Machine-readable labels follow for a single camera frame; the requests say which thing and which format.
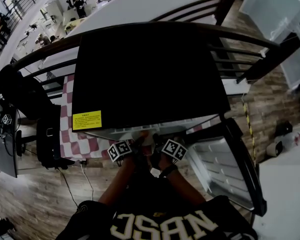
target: cable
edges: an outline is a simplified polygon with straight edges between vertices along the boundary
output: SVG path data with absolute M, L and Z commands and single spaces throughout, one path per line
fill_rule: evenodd
M 11 155 L 7 149 L 7 145 L 6 145 L 6 139 L 4 138 L 3 139 L 3 143 L 4 143 L 4 147 L 5 147 L 5 151 L 7 152 L 7 154 L 10 156 L 10 157 L 14 157 L 14 155 Z
M 18 125 L 18 128 L 14 131 L 14 133 L 16 133 L 21 125 L 21 116 L 20 116 L 20 113 L 19 113 L 19 109 L 16 110 L 18 112 L 18 115 L 19 115 L 19 125 Z
M 33 153 L 33 154 L 35 154 L 36 156 L 38 156 L 35 152 L 32 152 L 32 151 L 30 151 L 29 149 L 26 149 L 26 148 L 25 148 L 25 150 L 26 150 L 26 151 L 29 151 L 29 152 L 31 152 L 31 153 Z
M 80 165 L 81 165 L 82 173 L 83 173 L 83 175 L 85 176 L 86 180 L 89 182 L 90 187 L 91 187 L 91 189 L 92 189 L 91 201 L 93 201 L 93 200 L 94 200 L 94 188 L 92 187 L 92 185 L 91 185 L 91 183 L 90 183 L 90 181 L 89 181 L 87 175 L 86 175 L 85 172 L 84 172 L 84 168 L 82 167 L 82 163 L 80 163 Z
M 63 178 L 64 178 L 64 181 L 65 181 L 65 184 L 66 184 L 66 186 L 68 187 L 68 190 L 69 190 L 69 192 L 70 192 L 70 195 L 71 195 L 71 197 L 72 197 L 72 200 L 73 200 L 73 202 L 75 203 L 75 205 L 76 205 L 76 207 L 78 208 L 78 205 L 77 205 L 77 203 L 76 203 L 76 201 L 75 201 L 75 199 L 74 199 L 74 196 L 72 195 L 72 193 L 71 193 L 71 190 L 70 190 L 70 187 L 69 187 L 69 184 L 68 184 L 68 182 L 67 182 L 67 180 L 66 180 L 66 177 L 65 177 L 65 175 L 62 173 L 62 171 L 60 171 L 60 169 L 59 168 L 57 168 L 57 170 L 59 170 L 59 172 L 61 173 L 61 175 L 63 176 Z

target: yellow warning label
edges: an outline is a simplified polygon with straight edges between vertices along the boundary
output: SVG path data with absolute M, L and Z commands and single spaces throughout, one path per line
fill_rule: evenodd
M 72 115 L 73 130 L 102 127 L 101 110 Z

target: wooden floor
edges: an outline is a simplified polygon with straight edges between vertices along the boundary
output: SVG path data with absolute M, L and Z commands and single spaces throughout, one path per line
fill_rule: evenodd
M 238 12 L 238 0 L 228 14 L 224 26 L 245 30 L 260 35 L 257 28 L 244 15 Z M 243 46 L 230 43 L 231 46 Z M 287 93 L 288 87 L 280 68 L 255 83 L 248 95 L 247 102 L 252 129 L 256 138 L 257 161 L 265 158 L 265 148 L 273 140 L 279 120 L 289 120 L 292 124 L 300 122 L 299 98 Z M 233 117 L 244 132 L 243 141 L 252 153 L 252 141 L 240 97 L 229 98 L 231 111 L 226 117 Z M 36 152 L 35 142 L 28 146 Z M 24 161 L 33 159 L 26 152 Z M 179 163 L 181 173 L 200 192 L 204 190 L 186 161 Z M 108 160 L 92 159 L 86 174 L 94 189 L 94 200 L 110 184 L 118 168 Z M 70 189 L 77 203 L 91 198 L 91 189 L 79 165 L 64 171 Z M 21 175 L 12 178 L 0 173 L 0 218 L 9 217 L 15 224 L 12 235 L 17 240 L 52 240 L 64 229 L 76 206 L 71 199 L 66 183 L 59 171 L 47 171 L 36 175 Z

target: wristband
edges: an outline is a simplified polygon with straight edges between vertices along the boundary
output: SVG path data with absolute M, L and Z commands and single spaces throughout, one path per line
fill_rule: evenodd
M 165 168 L 161 174 L 159 175 L 159 178 L 163 178 L 168 176 L 170 173 L 172 173 L 174 170 L 178 170 L 178 167 L 175 164 L 171 164 L 167 168 Z

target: red and white checkered cloth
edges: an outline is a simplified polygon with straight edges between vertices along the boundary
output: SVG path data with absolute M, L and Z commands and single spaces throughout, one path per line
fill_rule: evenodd
M 107 150 L 115 141 L 72 132 L 74 78 L 74 74 L 66 76 L 63 83 L 60 113 L 61 157 L 71 160 L 85 160 L 88 158 L 110 159 Z

